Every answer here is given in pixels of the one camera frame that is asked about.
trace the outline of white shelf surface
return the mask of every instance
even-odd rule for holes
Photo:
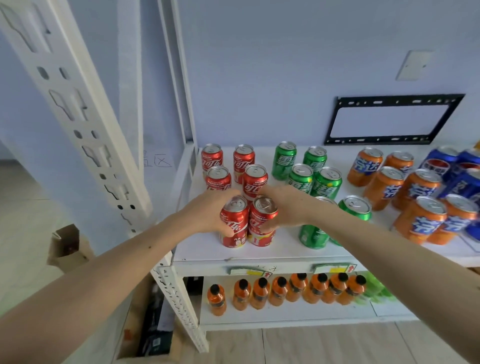
[[[269,302],[261,310],[248,306],[244,311],[233,307],[233,286],[241,278],[246,278],[251,285],[257,277],[254,276],[219,276],[205,277],[202,295],[200,327],[206,331],[279,328],[298,326],[320,326],[357,324],[365,322],[409,321],[417,318],[400,302],[349,304],[338,303],[317,304],[305,302],[302,298],[292,303],[285,301],[281,306],[272,306]],[[222,316],[215,316],[210,311],[206,298],[207,290],[212,284],[220,284],[226,290],[227,310]]]
[[[404,150],[415,156],[415,167],[425,158],[433,146],[376,146],[386,156],[396,150]],[[336,197],[340,201],[349,194],[362,195],[363,188],[352,186],[347,181],[347,173],[362,146],[324,146],[328,153],[328,166],[335,167],[342,172],[343,184]],[[267,168],[270,175],[275,153],[274,147],[255,147],[256,163]],[[298,147],[297,163],[303,160],[307,147]],[[233,147],[223,148],[224,165],[233,172]],[[279,185],[285,182],[276,181],[269,177],[270,184]],[[241,186],[233,183],[234,188],[241,190]],[[202,177],[202,166],[198,156],[197,166],[190,189],[190,199],[193,199],[205,190]],[[399,212],[390,205],[383,211],[373,212],[371,223],[389,228]],[[357,264],[357,270],[365,270],[346,249],[332,243],[327,243],[323,249],[314,250],[305,247],[298,240],[300,228],[278,229],[272,244],[268,247],[257,247],[249,242],[240,248],[226,248],[215,233],[196,234],[182,241],[176,248],[173,264],[182,276],[220,276],[228,274],[232,267],[260,267],[275,273],[312,272],[315,264],[323,263],[352,263]],[[480,266],[480,246],[468,240],[465,236],[456,237],[447,245],[439,246],[425,243],[423,246],[463,266]]]

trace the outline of sprite can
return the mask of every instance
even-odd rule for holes
[[[325,202],[329,202],[333,205],[336,205],[335,201],[318,196],[317,199]],[[303,225],[300,229],[299,239],[303,245],[311,249],[321,249],[325,248],[329,236],[327,233],[316,226],[313,225]]]
[[[303,156],[303,164],[318,172],[327,162],[327,151],[320,146],[311,146]]]
[[[297,146],[292,142],[281,142],[275,148],[272,176],[279,181],[287,179],[297,156]]]
[[[372,206],[364,198],[351,194],[338,203],[338,207],[362,220],[370,220],[372,217]],[[334,244],[340,245],[336,240],[330,239]]]
[[[294,164],[288,175],[288,184],[291,184],[297,190],[310,193],[313,182],[313,170],[306,164]]]
[[[336,168],[323,167],[313,174],[313,186],[310,194],[314,197],[325,196],[335,199],[342,185],[342,174]]]

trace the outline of coca-cola can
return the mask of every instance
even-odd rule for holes
[[[233,175],[236,183],[243,183],[245,168],[255,163],[255,152],[248,144],[240,144],[233,152]]]
[[[204,178],[210,167],[223,166],[223,150],[218,144],[207,144],[202,149],[202,169]]]
[[[260,232],[260,226],[264,222],[273,219],[277,214],[277,207],[271,198],[260,195],[254,199],[250,207],[248,241],[256,246],[269,246],[275,235],[275,230],[267,233]]]
[[[232,176],[224,166],[210,167],[205,178],[207,190],[226,190],[232,186]]]
[[[248,204],[245,197],[234,196],[223,206],[220,218],[232,228],[235,234],[230,238],[220,234],[220,240],[227,248],[238,248],[247,241]]]
[[[268,173],[260,164],[249,165],[243,174],[243,197],[249,204],[257,197],[260,188],[267,184]]]

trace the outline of hand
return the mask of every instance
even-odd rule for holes
[[[233,230],[220,219],[223,206],[241,192],[234,188],[225,191],[206,190],[190,201],[178,212],[192,234],[218,231],[225,236],[233,236]]]
[[[278,215],[260,227],[262,232],[273,231],[280,226],[310,224],[312,211],[318,208],[320,202],[291,185],[273,187],[267,184],[258,194],[270,197],[278,208]]]

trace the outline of floor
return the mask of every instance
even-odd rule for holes
[[[61,275],[46,265],[53,231],[70,224],[17,163],[0,162],[0,315]],[[125,304],[65,363],[110,364]],[[421,322],[217,331],[210,352],[184,346],[182,364],[466,363]]]

